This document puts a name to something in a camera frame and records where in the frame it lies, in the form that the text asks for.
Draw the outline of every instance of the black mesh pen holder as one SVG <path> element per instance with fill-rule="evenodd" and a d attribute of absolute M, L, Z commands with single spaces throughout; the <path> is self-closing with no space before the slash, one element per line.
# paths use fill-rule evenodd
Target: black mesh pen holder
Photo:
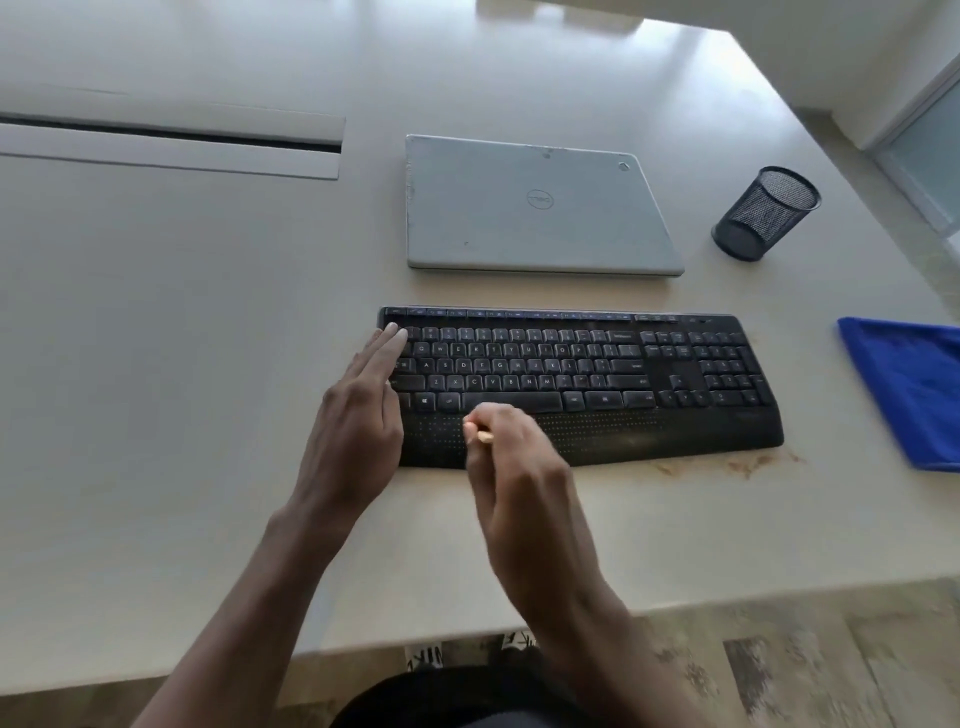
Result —
<path fill-rule="evenodd" d="M 820 206 L 809 180 L 784 167 L 764 167 L 710 234 L 727 255 L 753 262 Z"/>

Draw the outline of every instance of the spacebar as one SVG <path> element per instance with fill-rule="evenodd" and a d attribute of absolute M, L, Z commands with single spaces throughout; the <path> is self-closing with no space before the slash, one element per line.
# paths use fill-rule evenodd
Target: spacebar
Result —
<path fill-rule="evenodd" d="M 564 411 L 560 392 L 467 392 L 464 394 L 464 409 L 470 412 L 477 404 L 485 401 L 512 404 L 531 415 Z"/>

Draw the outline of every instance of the laptop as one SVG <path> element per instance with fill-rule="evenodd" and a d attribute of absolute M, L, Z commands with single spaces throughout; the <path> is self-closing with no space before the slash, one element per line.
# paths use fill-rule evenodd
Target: laptop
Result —
<path fill-rule="evenodd" d="M 412 268 L 679 276 L 636 157 L 411 134 Z"/>

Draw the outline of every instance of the forearm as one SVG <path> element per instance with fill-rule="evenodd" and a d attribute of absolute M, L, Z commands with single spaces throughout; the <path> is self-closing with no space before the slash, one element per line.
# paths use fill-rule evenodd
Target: forearm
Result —
<path fill-rule="evenodd" d="M 306 610 L 339 537 L 288 505 L 134 728 L 254 728 L 276 703 Z"/>
<path fill-rule="evenodd" d="M 680 681 L 661 665 L 622 602 L 572 610 L 562 634 L 540 646 L 585 708 L 623 728 L 704 728 Z"/>

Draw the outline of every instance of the hand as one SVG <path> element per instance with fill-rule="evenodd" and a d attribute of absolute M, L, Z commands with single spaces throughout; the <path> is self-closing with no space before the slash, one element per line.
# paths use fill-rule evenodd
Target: hand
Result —
<path fill-rule="evenodd" d="M 291 504 L 337 548 L 399 464 L 403 424 L 387 379 L 406 341 L 407 329 L 396 324 L 377 329 L 326 390 L 307 440 Z"/>
<path fill-rule="evenodd" d="M 584 614 L 624 611 L 600 573 L 570 468 L 537 423 L 484 403 L 464 418 L 464 438 L 493 573 L 538 639 L 569 633 Z"/>

